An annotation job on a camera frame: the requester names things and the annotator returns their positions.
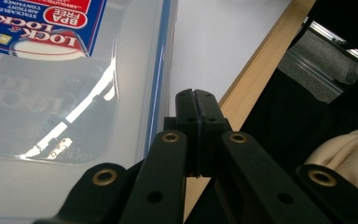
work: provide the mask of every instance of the plastic container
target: plastic container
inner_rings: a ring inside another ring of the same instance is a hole
[[[0,0],[0,223],[54,216],[168,115],[174,0]]]

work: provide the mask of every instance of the black metal bracket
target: black metal bracket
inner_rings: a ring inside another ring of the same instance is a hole
[[[247,133],[232,132],[209,92],[176,96],[146,159],[89,169],[53,218],[37,224],[183,223],[187,176],[210,176],[231,223],[358,223],[358,189],[316,165],[298,184]]]

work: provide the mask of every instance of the white surface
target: white surface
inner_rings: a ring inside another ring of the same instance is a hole
[[[171,72],[174,97],[186,89],[219,101],[290,0],[179,0]]]

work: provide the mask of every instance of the wooden edge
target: wooden edge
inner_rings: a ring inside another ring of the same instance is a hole
[[[248,118],[315,1],[292,0],[219,102],[234,131]],[[184,221],[209,181],[205,177],[187,179]]]

